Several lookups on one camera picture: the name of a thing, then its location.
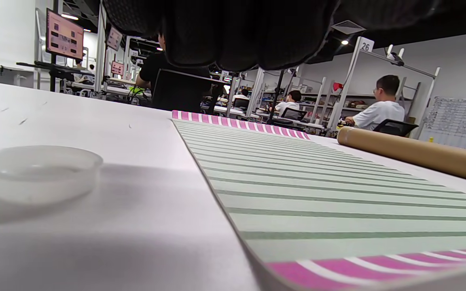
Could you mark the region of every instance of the man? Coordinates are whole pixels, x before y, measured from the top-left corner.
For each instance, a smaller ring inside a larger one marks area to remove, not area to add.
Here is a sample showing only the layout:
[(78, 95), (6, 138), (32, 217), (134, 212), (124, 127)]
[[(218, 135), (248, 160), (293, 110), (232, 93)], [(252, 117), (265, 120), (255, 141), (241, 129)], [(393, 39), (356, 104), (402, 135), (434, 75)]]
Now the man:
[(377, 102), (363, 112), (345, 118), (344, 121), (369, 131), (373, 131), (377, 125), (386, 119), (404, 121), (404, 108), (395, 102), (395, 95), (399, 85), (398, 76), (392, 74), (383, 76), (377, 81), (377, 88), (373, 89)]
[(159, 69), (174, 70), (206, 78), (210, 77), (210, 72), (207, 67), (177, 68), (170, 65), (165, 57), (165, 37), (163, 37), (163, 32), (161, 30), (159, 30), (157, 40), (159, 41), (159, 46), (161, 46), (163, 52), (151, 55), (144, 61), (143, 66), (141, 66), (139, 76), (136, 77), (136, 86), (148, 88), (151, 92), (154, 92)]
[[(233, 95), (233, 107), (247, 107), (249, 104), (248, 98), (249, 91), (247, 89), (242, 89), (241, 94)], [(244, 101), (238, 101), (235, 106), (235, 100), (242, 99)]]
[(301, 93), (298, 90), (290, 91), (289, 94), (285, 97), (285, 101), (276, 105), (276, 111), (279, 111), (280, 116), (282, 116), (283, 112), (285, 112), (285, 108), (299, 110), (299, 104), (296, 103), (298, 101), (301, 101)]
[[(81, 59), (75, 59), (74, 62), (76, 64), (74, 68), (79, 69), (82, 72), (89, 72), (88, 70), (85, 70), (85, 68), (82, 66)], [(94, 83), (95, 82), (95, 79), (93, 76), (88, 76), (86, 74), (73, 74), (73, 77), (74, 77), (75, 83)]]

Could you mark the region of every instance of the cardboard tube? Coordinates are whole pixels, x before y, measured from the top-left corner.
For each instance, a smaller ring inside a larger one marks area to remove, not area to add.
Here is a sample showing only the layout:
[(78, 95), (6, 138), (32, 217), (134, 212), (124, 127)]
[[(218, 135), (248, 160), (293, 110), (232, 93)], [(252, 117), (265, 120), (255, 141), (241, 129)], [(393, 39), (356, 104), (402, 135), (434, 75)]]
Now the cardboard tube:
[(466, 179), (466, 149), (343, 127), (339, 144)]

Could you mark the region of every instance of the chair backrest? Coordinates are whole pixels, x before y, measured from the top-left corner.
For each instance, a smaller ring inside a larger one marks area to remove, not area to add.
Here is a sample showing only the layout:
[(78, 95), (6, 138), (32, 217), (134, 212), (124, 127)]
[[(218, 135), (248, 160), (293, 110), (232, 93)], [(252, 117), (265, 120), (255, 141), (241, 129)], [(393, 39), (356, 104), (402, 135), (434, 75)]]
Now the chair backrest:
[(233, 107), (244, 107), (247, 108), (249, 106), (249, 100), (242, 99), (242, 98), (235, 98), (233, 101)]
[(416, 127), (418, 127), (417, 124), (386, 119), (381, 122), (381, 124), (377, 125), (373, 131), (404, 137)]
[(307, 114), (307, 111), (296, 110), (296, 109), (287, 107), (285, 108), (285, 110), (283, 110), (283, 114), (281, 114), (280, 117), (300, 121), (305, 117), (306, 114)]
[(213, 83), (225, 83), (183, 72), (160, 69), (157, 73), (152, 107), (162, 110), (199, 112), (202, 96)]

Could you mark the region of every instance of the screen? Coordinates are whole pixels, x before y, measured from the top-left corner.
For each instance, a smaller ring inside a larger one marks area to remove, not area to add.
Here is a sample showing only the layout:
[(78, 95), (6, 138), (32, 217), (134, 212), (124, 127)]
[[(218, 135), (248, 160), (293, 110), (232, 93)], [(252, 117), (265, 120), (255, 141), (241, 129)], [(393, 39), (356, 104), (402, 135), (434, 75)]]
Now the screen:
[(123, 35), (114, 27), (111, 27), (106, 44), (115, 51), (118, 51)]
[(72, 59), (83, 59), (84, 28), (48, 9), (46, 51)]
[(120, 64), (117, 61), (112, 61), (111, 73), (119, 74), (120, 76), (123, 76), (123, 71), (124, 71), (124, 65), (123, 64)]

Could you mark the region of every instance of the white table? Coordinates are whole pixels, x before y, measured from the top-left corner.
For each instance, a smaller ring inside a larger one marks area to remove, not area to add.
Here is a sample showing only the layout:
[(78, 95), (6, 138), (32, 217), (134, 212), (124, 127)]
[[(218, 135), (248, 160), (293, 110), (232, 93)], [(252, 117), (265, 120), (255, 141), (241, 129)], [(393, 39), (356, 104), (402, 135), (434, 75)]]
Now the white table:
[[(41, 212), (0, 204), (0, 291), (260, 290), (169, 118), (168, 111), (0, 84), (0, 148), (53, 144), (105, 161), (98, 190), (85, 197)], [(465, 179), (310, 137), (466, 192)], [(462, 289), (466, 280), (454, 276), (396, 291)]]
[[(88, 85), (88, 84), (82, 84), (82, 83), (72, 83), (72, 87), (90, 89), (90, 90), (94, 90), (95, 88), (94, 85)], [(112, 86), (107, 86), (107, 92), (112, 93), (112, 94), (119, 94), (123, 96), (128, 96), (129, 94), (131, 94), (131, 90), (129, 89), (112, 87)], [(150, 93), (144, 93), (144, 94), (146, 97), (152, 96)]]
[[(219, 113), (222, 113), (222, 114), (226, 114), (227, 107), (215, 105), (215, 108), (213, 109), (213, 111), (214, 111), (214, 112), (219, 112)], [(231, 108), (231, 109), (229, 110), (229, 113), (230, 113), (230, 114), (233, 114), (233, 115), (238, 115), (238, 116), (246, 117), (246, 114), (244, 113), (244, 111), (238, 110), (238, 109), (235, 109), (235, 108)], [(252, 118), (259, 118), (259, 116), (256, 115), (256, 114), (251, 114), (251, 117), (252, 117)]]
[[(257, 115), (263, 116), (263, 117), (269, 117), (269, 114), (258, 114), (258, 113), (257, 113)], [(303, 125), (304, 127), (313, 127), (313, 128), (315, 128), (315, 129), (325, 129), (325, 127), (322, 126), (321, 124), (309, 123), (309, 122), (301, 122), (301, 121), (297, 121), (297, 120), (294, 120), (294, 119), (279, 117), (279, 116), (276, 116), (276, 114), (273, 116), (273, 118), (292, 121), (292, 122), (294, 122), (295, 124)]]

